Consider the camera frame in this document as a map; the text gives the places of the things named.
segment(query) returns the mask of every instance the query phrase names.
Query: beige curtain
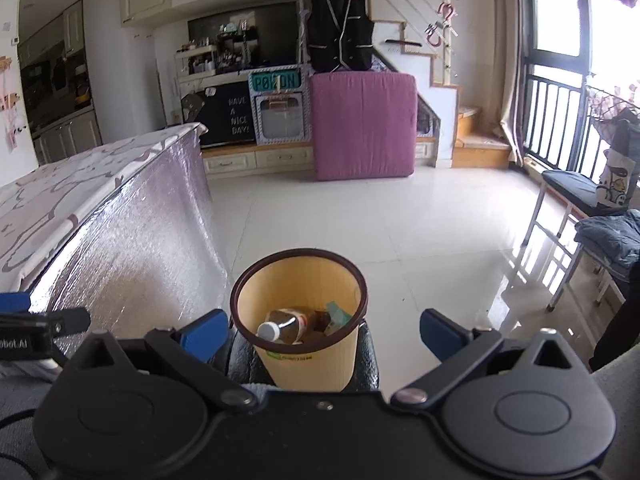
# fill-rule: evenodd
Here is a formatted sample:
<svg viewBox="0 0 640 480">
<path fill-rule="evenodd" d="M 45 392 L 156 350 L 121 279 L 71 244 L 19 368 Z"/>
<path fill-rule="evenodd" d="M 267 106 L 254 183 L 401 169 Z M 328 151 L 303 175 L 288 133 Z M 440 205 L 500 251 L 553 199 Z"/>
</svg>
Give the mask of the beige curtain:
<svg viewBox="0 0 640 480">
<path fill-rule="evenodd" d="M 522 165 L 520 95 L 524 80 L 524 2 L 495 0 L 494 79 L 490 121 L 494 133 L 504 137 L 513 150 L 511 160 Z"/>
</svg>

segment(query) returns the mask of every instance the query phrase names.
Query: pink cushion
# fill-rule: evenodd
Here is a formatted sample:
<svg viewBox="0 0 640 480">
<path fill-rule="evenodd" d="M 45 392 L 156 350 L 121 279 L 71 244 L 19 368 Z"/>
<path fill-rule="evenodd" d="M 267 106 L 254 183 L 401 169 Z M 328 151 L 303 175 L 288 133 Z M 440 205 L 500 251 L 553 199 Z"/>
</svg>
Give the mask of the pink cushion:
<svg viewBox="0 0 640 480">
<path fill-rule="evenodd" d="M 310 84 L 318 180 L 414 172 L 418 94 L 413 76 L 321 73 Z"/>
</svg>

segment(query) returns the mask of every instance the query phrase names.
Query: black pants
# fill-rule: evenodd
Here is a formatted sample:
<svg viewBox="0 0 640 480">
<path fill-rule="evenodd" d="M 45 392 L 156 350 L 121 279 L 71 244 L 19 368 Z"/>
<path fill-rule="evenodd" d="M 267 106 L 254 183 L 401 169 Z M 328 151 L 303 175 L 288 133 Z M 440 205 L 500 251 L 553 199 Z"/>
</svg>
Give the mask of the black pants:
<svg viewBox="0 0 640 480">
<path fill-rule="evenodd" d="M 593 371 L 629 350 L 640 335 L 640 262 L 631 268 L 629 281 L 625 303 L 607 326 L 593 351 L 593 357 L 589 359 Z"/>
</svg>

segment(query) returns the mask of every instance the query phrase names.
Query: yellow trash can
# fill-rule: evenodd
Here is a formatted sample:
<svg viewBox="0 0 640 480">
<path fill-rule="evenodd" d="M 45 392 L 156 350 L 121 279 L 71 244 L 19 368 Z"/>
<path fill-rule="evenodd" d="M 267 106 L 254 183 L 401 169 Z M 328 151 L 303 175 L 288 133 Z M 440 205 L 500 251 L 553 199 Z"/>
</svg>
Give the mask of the yellow trash can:
<svg viewBox="0 0 640 480">
<path fill-rule="evenodd" d="M 335 302 L 351 314 L 347 325 L 322 340 L 296 345 L 255 335 L 271 310 Z M 254 263 L 231 291 L 231 317 L 260 356 L 276 386 L 307 392 L 339 392 L 351 380 L 358 325 L 367 310 L 367 285 L 358 268 L 320 249 L 291 249 Z"/>
</svg>

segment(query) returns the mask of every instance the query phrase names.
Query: trash can rim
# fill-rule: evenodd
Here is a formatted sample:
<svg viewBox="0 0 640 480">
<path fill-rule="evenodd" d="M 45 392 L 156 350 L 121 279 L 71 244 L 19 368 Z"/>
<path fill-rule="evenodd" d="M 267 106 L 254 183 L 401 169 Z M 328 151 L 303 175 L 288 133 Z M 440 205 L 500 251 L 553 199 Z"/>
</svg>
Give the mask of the trash can rim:
<svg viewBox="0 0 640 480">
<path fill-rule="evenodd" d="M 358 308 L 345 326 L 327 336 L 322 341 L 302 343 L 300 345 L 285 345 L 282 343 L 273 343 L 270 341 L 265 341 L 264 339 L 260 339 L 257 335 L 247 330 L 247 328 L 239 322 L 238 299 L 240 297 L 240 292 L 242 291 L 242 288 L 244 287 L 246 282 L 249 281 L 249 279 L 259 270 L 262 270 L 264 267 L 277 261 L 285 260 L 286 258 L 297 258 L 300 256 L 316 256 L 319 258 L 325 258 L 345 267 L 356 279 L 356 281 L 358 282 L 358 287 L 360 288 L 360 303 L 358 305 Z M 332 253 L 331 251 L 326 251 L 324 249 L 297 248 L 287 249 L 286 251 L 280 251 L 270 254 L 269 256 L 266 256 L 263 259 L 255 262 L 253 265 L 249 266 L 248 269 L 245 270 L 234 283 L 233 289 L 231 290 L 229 303 L 231 309 L 231 318 L 236 328 L 238 329 L 238 332 L 240 332 L 242 336 L 244 336 L 244 338 L 247 339 L 247 341 L 252 345 L 255 345 L 267 351 L 276 352 L 278 354 L 310 354 L 312 352 L 318 352 L 319 350 L 329 348 L 329 346 L 336 344 L 338 341 L 341 341 L 351 332 L 353 332 L 353 330 L 355 330 L 356 327 L 360 324 L 360 321 L 367 312 L 368 301 L 369 296 L 367 293 L 367 283 L 365 282 L 364 276 L 360 272 L 360 269 L 356 267 L 353 262 L 349 261 L 344 256 L 340 256 L 340 254 Z"/>
</svg>

